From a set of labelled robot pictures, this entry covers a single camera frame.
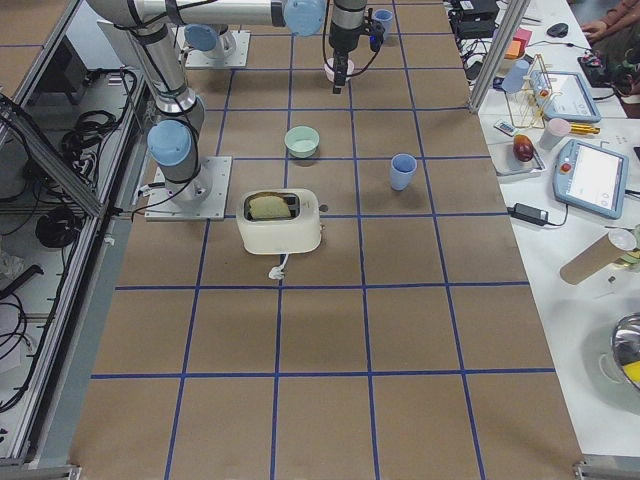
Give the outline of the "black gripper working arm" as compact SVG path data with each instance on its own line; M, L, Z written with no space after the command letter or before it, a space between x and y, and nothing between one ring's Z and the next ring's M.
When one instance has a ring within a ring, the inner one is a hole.
M364 31L365 0L335 0L331 14L329 44L333 53L333 94L340 94L348 74L348 53L357 48Z

